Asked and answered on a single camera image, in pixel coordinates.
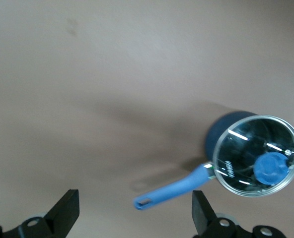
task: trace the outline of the lid knob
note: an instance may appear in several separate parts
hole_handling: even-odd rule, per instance
[[[286,165],[288,158],[278,152],[265,153],[258,157],[254,164],[256,179],[267,185],[278,184],[289,172]]]

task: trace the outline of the screw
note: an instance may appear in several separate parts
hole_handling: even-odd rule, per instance
[[[286,150],[286,151],[285,151],[285,154],[286,154],[287,156],[290,156],[290,155],[292,154],[292,152],[291,152],[290,150]]]
[[[261,233],[265,236],[268,236],[268,237],[271,237],[273,235],[273,233],[271,232],[270,229],[266,228],[266,227],[263,227],[261,228]]]
[[[226,219],[221,219],[220,225],[223,227],[228,227],[228,226],[230,226],[230,222],[228,222]]]

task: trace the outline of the blue handle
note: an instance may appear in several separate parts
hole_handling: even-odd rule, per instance
[[[209,180],[207,168],[204,167],[204,164],[199,165],[185,178],[136,197],[134,199],[134,206],[138,210],[153,207],[161,202],[192,191]]]

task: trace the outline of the beige table surface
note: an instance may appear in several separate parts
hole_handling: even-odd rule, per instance
[[[190,238],[191,193],[132,199],[205,161],[232,110],[294,126],[294,1],[0,0],[0,224],[77,188],[70,238]],[[245,229],[294,238],[294,180],[255,199],[201,190]]]

